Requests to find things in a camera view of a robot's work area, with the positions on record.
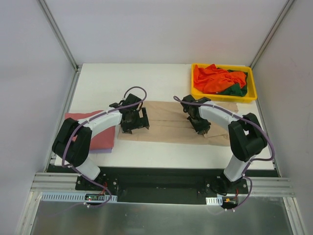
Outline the folded purple t shirt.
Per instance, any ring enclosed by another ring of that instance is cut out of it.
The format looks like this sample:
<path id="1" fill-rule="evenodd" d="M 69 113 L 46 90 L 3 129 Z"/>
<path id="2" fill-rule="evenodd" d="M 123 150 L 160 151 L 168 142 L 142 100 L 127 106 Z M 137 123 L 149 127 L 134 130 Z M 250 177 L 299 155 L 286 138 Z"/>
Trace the folded purple t shirt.
<path id="1" fill-rule="evenodd" d="M 112 148 L 94 149 L 89 151 L 90 154 L 112 153 Z"/>

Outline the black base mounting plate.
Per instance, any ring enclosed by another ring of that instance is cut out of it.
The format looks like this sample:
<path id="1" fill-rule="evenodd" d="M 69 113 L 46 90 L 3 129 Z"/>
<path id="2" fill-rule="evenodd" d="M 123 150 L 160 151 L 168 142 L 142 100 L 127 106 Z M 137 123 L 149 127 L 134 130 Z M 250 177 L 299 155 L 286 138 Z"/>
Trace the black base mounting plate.
<path id="1" fill-rule="evenodd" d="M 215 197 L 211 184 L 222 169 L 101 167 L 95 185 L 81 176 L 75 190 L 98 191 L 117 196 L 118 202 L 203 205 L 207 197 Z"/>

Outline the aluminium frame post right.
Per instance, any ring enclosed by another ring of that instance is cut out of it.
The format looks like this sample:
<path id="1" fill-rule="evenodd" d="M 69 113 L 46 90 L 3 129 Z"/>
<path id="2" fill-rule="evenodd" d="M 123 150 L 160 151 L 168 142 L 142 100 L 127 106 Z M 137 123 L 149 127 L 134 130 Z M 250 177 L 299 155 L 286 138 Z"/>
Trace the aluminium frame post right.
<path id="1" fill-rule="evenodd" d="M 287 0 L 282 9 L 280 10 L 278 16 L 276 17 L 274 23 L 272 24 L 269 32 L 267 33 L 266 37 L 264 38 L 263 42 L 261 43 L 261 46 L 259 47 L 257 53 L 255 54 L 255 56 L 253 57 L 251 63 L 250 63 L 250 68 L 253 69 L 258 61 L 260 60 L 260 58 L 262 57 L 262 55 L 264 54 L 264 52 L 266 51 L 267 47 L 269 46 L 270 42 L 272 41 L 272 39 L 274 38 L 276 32 L 278 31 L 279 27 L 281 26 L 281 24 L 283 23 L 284 19 L 286 18 L 286 16 L 288 15 L 288 13 L 291 11 L 293 5 L 296 3 L 296 0 Z"/>

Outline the aluminium front frame rail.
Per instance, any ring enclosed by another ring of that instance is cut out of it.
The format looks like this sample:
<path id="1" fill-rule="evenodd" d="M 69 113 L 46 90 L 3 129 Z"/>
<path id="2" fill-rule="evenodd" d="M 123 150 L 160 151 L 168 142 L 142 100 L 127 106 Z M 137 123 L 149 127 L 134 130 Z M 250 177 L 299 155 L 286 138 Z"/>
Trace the aluminium front frame rail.
<path id="1" fill-rule="evenodd" d="M 77 192 L 76 173 L 37 172 L 31 191 L 37 192 Z M 294 189 L 288 178 L 251 177 L 252 196 L 295 197 Z"/>

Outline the aluminium frame post left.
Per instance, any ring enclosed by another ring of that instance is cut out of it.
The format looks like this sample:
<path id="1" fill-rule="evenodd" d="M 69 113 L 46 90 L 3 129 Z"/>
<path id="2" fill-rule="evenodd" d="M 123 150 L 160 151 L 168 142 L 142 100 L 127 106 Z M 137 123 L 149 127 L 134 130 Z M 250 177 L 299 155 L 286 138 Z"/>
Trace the aluminium frame post left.
<path id="1" fill-rule="evenodd" d="M 78 63 L 76 62 L 76 60 L 74 59 L 74 56 L 72 54 L 72 52 L 70 51 L 70 48 L 52 14 L 52 11 L 50 10 L 47 2 L 45 0 L 37 0 L 37 3 L 39 5 L 39 7 L 41 8 L 49 26 L 51 27 L 52 29 L 52 32 L 53 34 L 55 35 L 61 49 L 63 50 L 66 58 L 68 59 L 69 63 L 71 64 L 72 68 L 75 70 L 75 71 L 78 71 L 79 70 L 79 65 Z"/>

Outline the beige t shirt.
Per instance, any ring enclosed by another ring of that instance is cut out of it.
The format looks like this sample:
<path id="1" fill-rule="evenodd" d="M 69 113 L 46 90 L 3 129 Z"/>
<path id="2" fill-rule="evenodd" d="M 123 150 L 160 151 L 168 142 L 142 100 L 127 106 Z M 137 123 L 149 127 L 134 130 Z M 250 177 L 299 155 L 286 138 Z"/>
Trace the beige t shirt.
<path id="1" fill-rule="evenodd" d="M 118 140 L 230 146 L 228 132 L 215 122 L 211 123 L 206 134 L 197 134 L 187 119 L 188 114 L 176 101 L 146 101 L 143 106 L 147 111 L 149 129 L 135 129 L 131 134 L 119 131 Z"/>

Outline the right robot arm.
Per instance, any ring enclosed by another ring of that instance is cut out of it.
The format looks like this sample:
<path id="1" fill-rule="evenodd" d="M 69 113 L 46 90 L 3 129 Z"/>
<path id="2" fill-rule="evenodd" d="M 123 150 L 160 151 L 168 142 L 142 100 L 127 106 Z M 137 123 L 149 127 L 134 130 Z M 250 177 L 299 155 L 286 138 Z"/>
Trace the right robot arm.
<path id="1" fill-rule="evenodd" d="M 268 141 L 258 118 L 253 113 L 238 115 L 206 97 L 196 100 L 188 95 L 183 100 L 178 97 L 175 100 L 181 103 L 197 134 L 208 133 L 212 122 L 228 131 L 232 157 L 224 169 L 220 187 L 225 193 L 233 192 L 248 163 L 267 147 Z"/>

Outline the folded red t shirt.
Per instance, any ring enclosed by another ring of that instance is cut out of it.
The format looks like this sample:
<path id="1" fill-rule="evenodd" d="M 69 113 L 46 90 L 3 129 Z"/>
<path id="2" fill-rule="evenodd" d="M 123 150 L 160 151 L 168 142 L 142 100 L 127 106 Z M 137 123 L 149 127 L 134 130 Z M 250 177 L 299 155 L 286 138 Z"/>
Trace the folded red t shirt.
<path id="1" fill-rule="evenodd" d="M 94 111 L 91 113 L 65 113 L 65 119 L 72 118 L 74 120 L 89 118 L 102 110 Z M 110 127 L 102 131 L 91 139 L 90 150 L 105 149 L 114 147 L 115 127 Z"/>

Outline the orange t shirt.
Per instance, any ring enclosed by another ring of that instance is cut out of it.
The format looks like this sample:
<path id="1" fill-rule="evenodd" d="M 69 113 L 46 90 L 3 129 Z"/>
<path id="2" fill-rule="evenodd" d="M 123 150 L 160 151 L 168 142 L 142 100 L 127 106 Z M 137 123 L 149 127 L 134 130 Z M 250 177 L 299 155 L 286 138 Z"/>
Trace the orange t shirt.
<path id="1" fill-rule="evenodd" d="M 200 68 L 195 65 L 193 69 L 193 86 L 204 94 L 217 94 L 228 87 L 239 83 L 243 87 L 245 82 L 243 71 L 225 70 L 215 64 Z"/>

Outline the aluminium frame rail left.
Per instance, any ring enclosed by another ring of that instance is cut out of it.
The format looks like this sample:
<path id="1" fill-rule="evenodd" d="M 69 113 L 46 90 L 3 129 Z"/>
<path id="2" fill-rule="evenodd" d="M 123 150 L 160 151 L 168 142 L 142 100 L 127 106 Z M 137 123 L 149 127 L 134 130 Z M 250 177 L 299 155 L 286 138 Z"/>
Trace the aluminium frame rail left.
<path id="1" fill-rule="evenodd" d="M 48 167 L 50 165 L 51 157 L 53 156 L 52 144 L 54 143 L 54 140 L 58 134 L 58 131 L 62 126 L 64 114 L 68 111 L 68 109 L 72 103 L 73 94 L 74 94 L 76 86 L 77 86 L 79 75 L 80 75 L 80 69 L 74 71 L 74 73 L 71 77 L 69 87 L 66 89 L 66 92 L 65 92 L 65 97 L 62 99 L 61 109 L 60 109 L 59 114 L 57 115 L 57 123 L 53 129 L 52 137 L 51 137 L 51 140 L 50 140 L 49 145 L 48 145 L 48 149 L 47 149 L 46 154 L 45 154 L 44 165 L 40 168 L 40 170 L 38 172 L 36 172 L 34 174 L 34 177 L 36 176 L 37 173 L 46 173 L 46 170 L 48 169 Z"/>

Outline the green t shirt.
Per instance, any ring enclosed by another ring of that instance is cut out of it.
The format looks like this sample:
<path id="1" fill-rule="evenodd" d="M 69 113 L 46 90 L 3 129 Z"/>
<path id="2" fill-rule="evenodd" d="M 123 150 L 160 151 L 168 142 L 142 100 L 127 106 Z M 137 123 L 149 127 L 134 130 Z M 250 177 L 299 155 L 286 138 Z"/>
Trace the green t shirt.
<path id="1" fill-rule="evenodd" d="M 230 96 L 239 96 L 239 97 L 244 97 L 247 94 L 247 78 L 248 78 L 248 73 L 243 72 L 245 74 L 245 82 L 246 84 L 241 87 L 239 83 L 236 83 L 227 89 L 225 89 L 222 92 L 217 93 L 218 95 L 230 95 Z"/>

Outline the aluminium frame rail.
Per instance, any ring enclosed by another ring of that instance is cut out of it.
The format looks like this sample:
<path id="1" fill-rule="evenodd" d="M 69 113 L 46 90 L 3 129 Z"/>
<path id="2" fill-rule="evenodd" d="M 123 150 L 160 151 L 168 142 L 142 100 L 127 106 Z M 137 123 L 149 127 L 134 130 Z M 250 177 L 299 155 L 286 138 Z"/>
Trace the aluminium frame rail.
<path id="1" fill-rule="evenodd" d="M 61 109 L 60 109 L 59 114 L 57 115 L 57 123 L 53 129 L 52 137 L 51 137 L 51 140 L 50 140 L 49 145 L 48 145 L 48 149 L 47 149 L 46 154 L 45 154 L 44 165 L 40 168 L 40 170 L 38 172 L 36 172 L 34 174 L 34 177 L 36 176 L 37 173 L 46 173 L 46 170 L 48 169 L 48 167 L 50 165 L 51 157 L 53 156 L 52 144 L 54 143 L 54 140 L 58 134 L 58 131 L 62 126 L 64 114 L 68 111 L 68 109 L 72 103 L 73 94 L 74 94 L 76 86 L 77 86 L 79 75 L 80 75 L 80 69 L 74 71 L 74 73 L 71 77 L 69 87 L 66 89 L 66 92 L 65 92 L 65 97 L 62 99 Z"/>
<path id="2" fill-rule="evenodd" d="M 37 172 L 31 191 L 37 192 L 77 192 L 76 173 Z M 295 197 L 294 189 L 288 178 L 251 177 L 252 196 Z"/>

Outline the aluminium frame post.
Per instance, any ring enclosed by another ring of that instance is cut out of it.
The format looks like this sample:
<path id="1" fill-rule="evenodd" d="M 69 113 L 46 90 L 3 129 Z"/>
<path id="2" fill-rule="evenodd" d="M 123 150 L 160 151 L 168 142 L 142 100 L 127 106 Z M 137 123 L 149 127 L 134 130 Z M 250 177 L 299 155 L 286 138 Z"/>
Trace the aluminium frame post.
<path id="1" fill-rule="evenodd" d="M 49 26 L 51 27 L 52 29 L 52 32 L 53 34 L 55 35 L 61 49 L 63 50 L 66 58 L 68 59 L 69 63 L 71 64 L 72 68 L 75 70 L 75 71 L 78 71 L 79 70 L 79 65 L 78 63 L 76 62 L 76 60 L 74 59 L 74 56 L 72 54 L 72 52 L 70 51 L 70 48 L 52 14 L 52 11 L 50 10 L 47 2 L 45 0 L 37 0 L 37 3 L 39 5 L 39 7 L 41 8 Z"/>
<path id="2" fill-rule="evenodd" d="M 260 58 L 262 57 L 262 55 L 264 54 L 264 52 L 266 51 L 267 47 L 269 46 L 270 42 L 272 41 L 272 39 L 274 38 L 276 32 L 278 31 L 279 27 L 281 26 L 281 24 L 283 23 L 284 19 L 286 18 L 286 16 L 288 15 L 288 13 L 291 11 L 293 5 L 296 3 L 296 0 L 287 0 L 282 9 L 280 10 L 278 16 L 276 17 L 274 23 L 272 24 L 269 32 L 267 33 L 266 37 L 264 38 L 263 42 L 261 43 L 261 46 L 259 47 L 257 53 L 255 54 L 255 56 L 253 57 L 251 63 L 250 63 L 250 68 L 253 69 L 258 61 L 260 60 Z"/>

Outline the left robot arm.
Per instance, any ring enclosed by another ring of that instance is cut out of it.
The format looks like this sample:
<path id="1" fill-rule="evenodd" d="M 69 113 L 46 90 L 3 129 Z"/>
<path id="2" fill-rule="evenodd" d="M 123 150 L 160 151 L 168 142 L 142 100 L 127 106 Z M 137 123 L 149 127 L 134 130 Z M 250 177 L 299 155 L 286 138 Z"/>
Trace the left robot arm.
<path id="1" fill-rule="evenodd" d="M 66 167 L 73 167 L 87 177 L 86 184 L 92 190 L 103 186 L 100 168 L 89 158 L 91 140 L 103 131 L 120 126 L 123 133 L 131 134 L 134 129 L 149 128 L 143 100 L 129 94 L 119 103 L 88 118 L 74 120 L 66 118 L 59 130 L 52 152 L 62 158 Z"/>

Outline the yellow plastic bin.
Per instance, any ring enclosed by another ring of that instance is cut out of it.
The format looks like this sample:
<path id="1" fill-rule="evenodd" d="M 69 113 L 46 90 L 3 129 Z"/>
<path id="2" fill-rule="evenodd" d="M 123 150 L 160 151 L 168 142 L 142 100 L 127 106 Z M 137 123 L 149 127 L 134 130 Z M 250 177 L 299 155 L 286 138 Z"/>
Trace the yellow plastic bin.
<path id="1" fill-rule="evenodd" d="M 252 69 L 245 66 L 191 65 L 191 95 L 200 99 L 250 103 L 257 99 Z"/>

